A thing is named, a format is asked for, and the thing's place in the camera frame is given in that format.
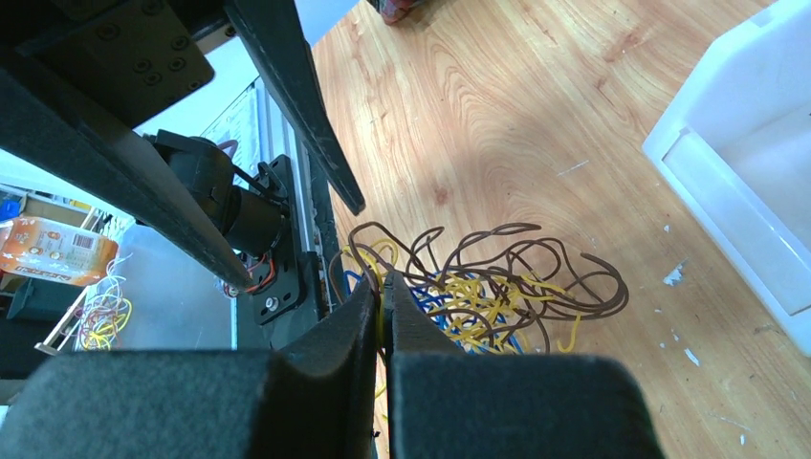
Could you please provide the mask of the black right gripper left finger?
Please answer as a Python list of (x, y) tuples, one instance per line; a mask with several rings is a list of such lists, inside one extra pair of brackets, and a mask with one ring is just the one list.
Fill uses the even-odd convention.
[(1, 427), (5, 458), (370, 458), (367, 282), (279, 350), (78, 352), (48, 359)]

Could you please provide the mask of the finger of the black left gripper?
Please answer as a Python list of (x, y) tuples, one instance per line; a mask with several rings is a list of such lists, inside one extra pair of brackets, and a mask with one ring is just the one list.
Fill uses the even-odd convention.
[(225, 12), (282, 114), (347, 208), (365, 199), (329, 121), (311, 46), (293, 1), (235, 0)]

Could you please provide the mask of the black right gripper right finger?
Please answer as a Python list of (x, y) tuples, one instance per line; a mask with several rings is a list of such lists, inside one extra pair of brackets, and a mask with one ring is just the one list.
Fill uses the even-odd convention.
[(384, 282), (395, 458), (660, 458), (637, 381), (593, 355), (471, 355)]

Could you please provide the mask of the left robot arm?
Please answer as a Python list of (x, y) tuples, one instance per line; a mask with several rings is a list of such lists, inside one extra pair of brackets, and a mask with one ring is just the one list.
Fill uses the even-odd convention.
[(136, 128), (213, 80), (200, 48), (231, 26), (283, 116), (353, 212), (359, 184), (328, 120), (291, 1), (5, 1), (1, 147), (154, 228), (237, 288), (239, 251), (283, 237), (282, 202), (233, 182), (213, 142)]

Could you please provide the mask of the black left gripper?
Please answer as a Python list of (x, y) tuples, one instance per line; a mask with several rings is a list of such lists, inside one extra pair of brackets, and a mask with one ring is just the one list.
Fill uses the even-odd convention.
[(212, 82), (208, 53), (236, 35), (221, 1), (2, 0), (1, 147), (246, 289), (226, 239), (131, 129)]

